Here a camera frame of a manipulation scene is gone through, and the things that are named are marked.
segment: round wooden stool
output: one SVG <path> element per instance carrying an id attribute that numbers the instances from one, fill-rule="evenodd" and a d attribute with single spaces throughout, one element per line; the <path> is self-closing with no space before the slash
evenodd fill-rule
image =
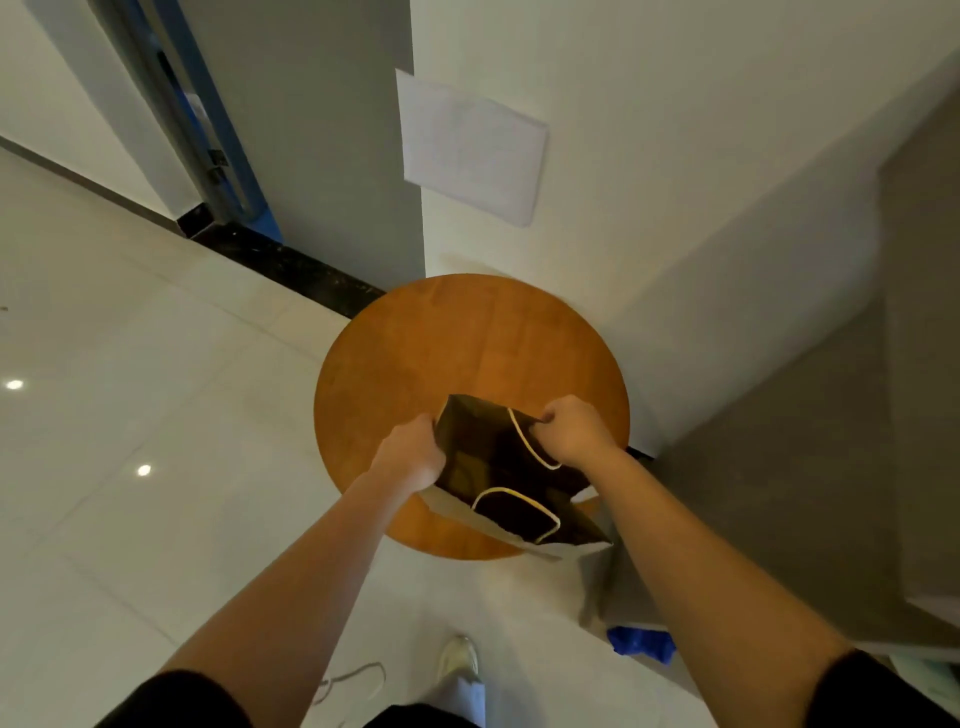
<path id="1" fill-rule="evenodd" d="M 560 299 L 519 280 L 462 274 L 418 280 L 371 303 L 330 347 L 314 426 L 343 493 L 394 425 L 440 414 L 449 394 L 538 417 L 574 394 L 591 402 L 621 447 L 630 435 L 623 376 L 600 335 Z M 430 511 L 419 496 L 387 534 L 452 559 L 497 559 L 513 547 Z"/>

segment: dark brown paper bag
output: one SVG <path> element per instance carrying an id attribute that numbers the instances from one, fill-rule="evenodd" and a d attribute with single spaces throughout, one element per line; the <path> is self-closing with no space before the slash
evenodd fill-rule
<path id="1" fill-rule="evenodd" d="M 570 499 L 589 486 L 531 434 L 537 420 L 469 395 L 450 395 L 437 421 L 446 466 L 427 506 L 495 539 L 569 558 L 606 548 L 607 535 Z"/>

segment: shoelace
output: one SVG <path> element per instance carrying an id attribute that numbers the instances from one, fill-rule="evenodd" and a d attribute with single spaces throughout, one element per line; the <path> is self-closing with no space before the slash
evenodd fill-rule
<path id="1" fill-rule="evenodd" d="M 347 711 L 347 718 L 345 718 L 344 720 L 342 720 L 342 721 L 340 722 L 340 725 L 337 726 L 337 728 L 344 728 L 344 726 L 347 725 L 347 721 L 348 721 L 349 717 L 350 717 L 351 715 L 353 715 L 353 711 L 356 710 L 356 708 L 357 708 L 361 703 L 365 703 L 365 702 L 367 702 L 368 700 L 373 700 L 375 697 L 377 697 L 377 696 L 379 695 L 380 691 L 383 690 L 383 686 L 385 686 L 385 685 L 387 684 L 387 669 L 386 669 L 385 667 L 383 667 L 383 663 L 380 663 L 380 662 L 376 662 L 376 663 L 366 663 L 365 665 L 361 665 L 361 666 L 358 667 L 357 669 L 351 670 L 350 672 L 345 672 L 345 673 L 342 674 L 342 675 L 337 675 L 336 677 L 330 677 L 330 678 L 327 678 L 327 679 L 323 680 L 323 682 L 321 682 L 321 684 L 320 684 L 320 686 L 319 686 L 319 688 L 318 688 L 318 690 L 317 690 L 318 695 L 314 695 L 313 702 L 310 703 L 310 709 L 313 710 L 313 708 L 315 708 L 316 706 L 318 706 L 318 705 L 320 705 L 321 703 L 323 703 L 323 702 L 330 696 L 330 693 L 333 692 L 333 686 L 336 685 L 337 683 L 347 682 L 347 680 L 349 680 L 350 678 L 356 677 L 357 675 L 359 675 L 359 674 L 361 674 L 361 673 L 363 673 L 363 672 L 366 672 L 366 671 L 369 670 L 369 669 L 374 669 L 374 668 L 376 668 L 376 669 L 378 669 L 378 670 L 380 671 L 380 681 L 379 681 L 379 683 L 377 683 L 376 688 L 373 689 L 373 692 L 371 692 L 371 693 L 370 693 L 369 695 L 367 695 L 367 697 L 365 697 L 365 698 L 361 698 L 360 700 L 356 700 L 356 701 L 350 706 L 349 710 Z M 323 688 L 326 688 L 326 690 L 324 691 L 323 694 L 319 694 L 319 693 L 320 693 L 320 690 L 322 690 Z"/>

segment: black baseboard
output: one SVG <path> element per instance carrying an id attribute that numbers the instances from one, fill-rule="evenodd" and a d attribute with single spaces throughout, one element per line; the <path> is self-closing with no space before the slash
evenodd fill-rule
<path id="1" fill-rule="evenodd" d="M 210 226 L 193 240 L 349 319 L 384 293 L 237 223 Z"/>
<path id="2" fill-rule="evenodd" d="M 67 167 L 64 167 L 62 164 L 57 164 L 51 159 L 48 159 L 43 155 L 39 155 L 31 149 L 27 149 L 21 144 L 17 144 L 15 141 L 10 141 L 4 136 L 0 136 L 0 149 L 6 149 L 8 152 L 17 155 L 18 157 L 26 159 L 27 161 L 32 162 L 38 167 L 43 167 L 43 169 L 49 172 L 53 172 L 55 175 L 59 175 L 60 177 L 63 177 L 66 180 L 70 180 L 71 182 L 78 184 L 84 189 L 88 189 L 93 194 L 99 195 L 105 200 L 109 200 L 115 205 L 119 205 L 123 209 L 128 210 L 129 212 L 132 212 L 134 215 L 138 215 L 139 217 L 142 217 L 144 220 L 149 220 L 155 225 L 159 225 L 170 232 L 175 232 L 177 235 L 185 234 L 184 231 L 178 225 L 179 220 L 171 220 L 169 217 L 161 215 L 159 212 L 154 212 L 149 207 L 145 207 L 140 203 L 136 203 L 133 200 L 124 197 L 120 193 L 114 192 L 109 187 L 104 187 L 102 184 L 99 184 L 98 182 L 94 182 L 93 180 L 90 180 L 84 177 L 82 174 L 78 172 L 74 172 L 72 169 L 68 169 Z M 206 207 L 206 203 L 200 203 L 197 207 L 194 207 L 194 209 L 187 212 L 180 219 L 183 220 L 184 218 L 193 216 L 194 213 L 197 211 L 198 207 Z"/>
<path id="3" fill-rule="evenodd" d="M 200 203 L 177 218 L 177 227 L 180 228 L 183 237 L 190 238 L 196 237 L 213 223 L 213 212 L 210 211 L 210 205 L 207 203 Z"/>
<path id="4" fill-rule="evenodd" d="M 652 455 L 648 455 L 646 452 L 643 452 L 636 448 L 631 448 L 629 445 L 627 446 L 627 452 L 635 460 L 639 460 L 641 463 L 652 463 L 654 461 L 654 457 Z"/>

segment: sneaker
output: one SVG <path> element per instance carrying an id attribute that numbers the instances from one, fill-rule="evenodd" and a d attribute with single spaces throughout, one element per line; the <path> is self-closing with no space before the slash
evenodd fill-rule
<path id="1" fill-rule="evenodd" d="M 473 677 L 474 682 L 480 682 L 480 660 L 477 657 L 477 648 L 469 637 L 458 635 L 444 645 L 440 653 L 440 664 L 437 667 L 437 682 L 439 683 L 451 672 L 462 670 Z"/>

